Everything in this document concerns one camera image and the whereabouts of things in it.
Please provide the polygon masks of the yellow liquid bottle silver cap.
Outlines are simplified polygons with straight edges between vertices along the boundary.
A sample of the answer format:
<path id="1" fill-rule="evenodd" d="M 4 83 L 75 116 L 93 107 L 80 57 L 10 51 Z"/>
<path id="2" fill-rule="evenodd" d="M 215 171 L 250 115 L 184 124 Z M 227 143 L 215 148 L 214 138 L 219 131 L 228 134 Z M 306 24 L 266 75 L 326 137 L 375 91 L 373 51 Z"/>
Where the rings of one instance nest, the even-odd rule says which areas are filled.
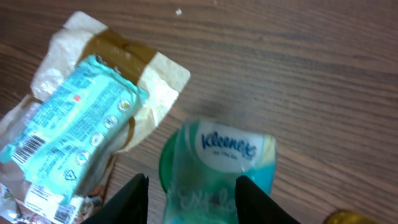
<path id="1" fill-rule="evenodd" d="M 329 215 L 323 224 L 379 224 L 379 222 L 356 212 L 339 210 Z"/>

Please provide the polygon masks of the teal tissue pack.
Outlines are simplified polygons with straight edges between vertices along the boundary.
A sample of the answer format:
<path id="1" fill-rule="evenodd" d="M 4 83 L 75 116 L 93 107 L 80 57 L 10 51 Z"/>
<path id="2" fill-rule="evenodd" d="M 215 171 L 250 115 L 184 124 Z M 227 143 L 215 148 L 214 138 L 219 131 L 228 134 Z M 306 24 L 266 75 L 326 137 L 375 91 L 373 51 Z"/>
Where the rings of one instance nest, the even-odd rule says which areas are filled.
<path id="1" fill-rule="evenodd" d="M 164 223 L 237 223 L 235 184 L 248 176 L 266 194 L 276 167 L 274 136 L 189 119 L 165 144 L 159 179 Z"/>

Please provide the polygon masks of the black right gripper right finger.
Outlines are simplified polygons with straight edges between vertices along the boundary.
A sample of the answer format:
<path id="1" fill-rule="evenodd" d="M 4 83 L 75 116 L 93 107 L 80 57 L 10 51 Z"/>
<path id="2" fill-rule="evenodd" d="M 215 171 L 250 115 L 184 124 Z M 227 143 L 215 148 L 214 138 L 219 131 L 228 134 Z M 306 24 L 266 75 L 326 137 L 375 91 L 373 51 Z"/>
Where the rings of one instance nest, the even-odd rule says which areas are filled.
<path id="1" fill-rule="evenodd" d="M 239 224 L 300 224 L 245 175 L 236 179 L 235 204 Z"/>

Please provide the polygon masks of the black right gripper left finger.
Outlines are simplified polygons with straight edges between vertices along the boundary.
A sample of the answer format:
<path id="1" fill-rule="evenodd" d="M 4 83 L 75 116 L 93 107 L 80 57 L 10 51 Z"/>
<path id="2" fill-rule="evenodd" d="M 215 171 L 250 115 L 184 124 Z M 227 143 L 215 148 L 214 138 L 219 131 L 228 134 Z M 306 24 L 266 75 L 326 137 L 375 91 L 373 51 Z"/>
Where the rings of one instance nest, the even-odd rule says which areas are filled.
<path id="1" fill-rule="evenodd" d="M 103 208 L 82 224 L 146 224 L 149 178 L 136 174 Z"/>

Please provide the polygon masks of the brown snack bag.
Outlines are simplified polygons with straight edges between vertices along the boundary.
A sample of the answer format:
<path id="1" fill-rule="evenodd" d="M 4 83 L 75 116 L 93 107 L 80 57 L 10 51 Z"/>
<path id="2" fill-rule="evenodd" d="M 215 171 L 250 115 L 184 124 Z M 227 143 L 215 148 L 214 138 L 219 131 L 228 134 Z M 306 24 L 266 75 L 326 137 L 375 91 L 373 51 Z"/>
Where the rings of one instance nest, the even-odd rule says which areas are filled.
<path id="1" fill-rule="evenodd" d="M 30 92 L 1 120 L 2 145 L 22 132 L 40 105 L 90 54 L 143 88 L 148 99 L 110 142 L 67 206 L 57 205 L 54 195 L 32 186 L 14 162 L 1 166 L 2 223 L 81 223 L 96 213 L 103 206 L 116 155 L 132 149 L 158 127 L 190 79 L 186 68 L 164 54 L 124 39 L 84 12 L 74 12 L 53 35 Z"/>

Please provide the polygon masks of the teal wet wipes pack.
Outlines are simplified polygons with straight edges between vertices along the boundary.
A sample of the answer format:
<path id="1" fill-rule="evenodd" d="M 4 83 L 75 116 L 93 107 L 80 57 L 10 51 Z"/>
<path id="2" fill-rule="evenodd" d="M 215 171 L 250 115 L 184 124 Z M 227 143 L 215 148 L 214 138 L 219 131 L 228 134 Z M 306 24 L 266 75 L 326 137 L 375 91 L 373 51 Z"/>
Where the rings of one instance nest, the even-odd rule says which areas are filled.
<path id="1" fill-rule="evenodd" d="M 149 94 L 89 55 L 50 95 L 18 138 L 1 151 L 25 180 L 67 204 L 94 159 L 140 110 Z"/>

